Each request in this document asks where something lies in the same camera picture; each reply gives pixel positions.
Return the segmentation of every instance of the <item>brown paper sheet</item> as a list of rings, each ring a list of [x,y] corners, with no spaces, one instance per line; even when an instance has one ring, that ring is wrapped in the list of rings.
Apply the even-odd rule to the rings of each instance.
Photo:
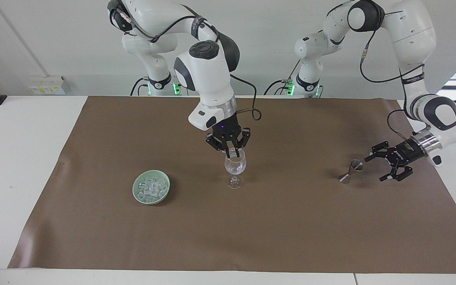
[[[382,159],[337,180],[401,142],[395,101],[259,100],[260,122],[239,115],[252,137],[238,190],[188,123],[197,102],[89,97],[9,268],[456,274],[456,205],[425,159],[404,182],[378,181]],[[171,180],[157,206],[131,191],[150,169]]]

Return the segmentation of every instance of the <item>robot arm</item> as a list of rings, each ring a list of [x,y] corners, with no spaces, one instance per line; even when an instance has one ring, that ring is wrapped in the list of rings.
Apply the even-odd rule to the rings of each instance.
[[[152,70],[151,82],[158,83],[153,84],[154,89],[166,86],[171,79],[165,59],[157,53],[174,50],[177,42],[165,35],[185,32],[199,41],[174,63],[181,85],[200,96],[189,121],[200,130],[212,128],[206,141],[213,148],[229,156],[231,142],[238,155],[238,149],[247,144],[250,129],[239,126],[230,86],[230,72],[237,68],[240,55],[235,42],[191,8],[170,0],[111,0],[108,9],[112,24],[126,32],[125,49]]]
[[[323,30],[298,40],[296,54],[302,59],[300,72],[294,80],[297,91],[312,94],[319,84],[323,66],[319,59],[342,48],[344,36],[356,32],[387,29],[405,91],[406,115],[422,121],[426,128],[390,148],[387,141],[372,148],[366,158],[385,158],[391,173],[381,181],[401,181],[412,174],[408,166],[413,161],[427,157],[434,166],[441,166],[441,150],[456,143],[456,104],[445,97],[427,92],[425,87],[425,60],[436,47],[436,34],[427,9],[420,0],[349,0],[332,9],[323,24]],[[366,46],[361,64],[367,55]]]

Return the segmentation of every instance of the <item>wine glass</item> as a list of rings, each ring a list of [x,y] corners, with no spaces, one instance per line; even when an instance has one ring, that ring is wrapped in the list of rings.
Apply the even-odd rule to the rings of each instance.
[[[235,152],[235,148],[230,148],[230,158],[224,159],[224,167],[232,176],[226,179],[226,184],[232,189],[239,189],[244,183],[244,179],[240,176],[246,170],[247,160],[246,153],[241,148],[239,149],[239,157]]]

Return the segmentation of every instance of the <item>jigger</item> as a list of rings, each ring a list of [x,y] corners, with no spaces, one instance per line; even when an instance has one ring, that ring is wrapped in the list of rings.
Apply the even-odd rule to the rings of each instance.
[[[339,176],[339,181],[342,184],[348,184],[351,180],[351,175],[354,173],[359,173],[360,171],[363,170],[363,163],[360,160],[352,160],[350,163],[350,169],[348,173]]]

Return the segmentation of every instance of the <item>white table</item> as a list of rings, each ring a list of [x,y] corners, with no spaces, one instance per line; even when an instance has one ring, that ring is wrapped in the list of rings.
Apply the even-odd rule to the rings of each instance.
[[[356,285],[354,274],[6,269],[87,97],[9,97],[0,106],[0,283]],[[456,145],[438,173],[456,201]],[[359,285],[456,284],[456,275],[356,274]]]

